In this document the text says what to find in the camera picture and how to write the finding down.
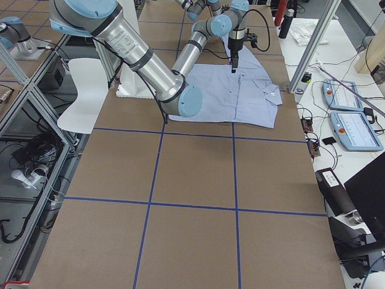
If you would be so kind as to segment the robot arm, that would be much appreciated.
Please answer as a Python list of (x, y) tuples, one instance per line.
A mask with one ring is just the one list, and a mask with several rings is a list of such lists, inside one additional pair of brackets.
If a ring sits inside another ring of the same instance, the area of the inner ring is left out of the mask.
[(50, 1), (50, 22), (60, 33), (106, 41), (131, 71), (155, 89), (155, 98), (164, 113), (193, 117), (202, 107), (203, 95), (198, 87), (187, 83), (186, 76), (210, 37), (229, 36), (233, 67), (237, 67), (249, 3), (232, 1), (227, 10), (222, 9), (219, 1), (178, 3), (192, 20), (196, 20), (206, 7), (213, 16), (194, 24), (190, 39), (171, 69), (125, 19), (123, 7), (117, 1)]
[(191, 20), (196, 20), (201, 12), (209, 7), (213, 16), (218, 16), (223, 13), (222, 5), (219, 0), (175, 0), (186, 12)]

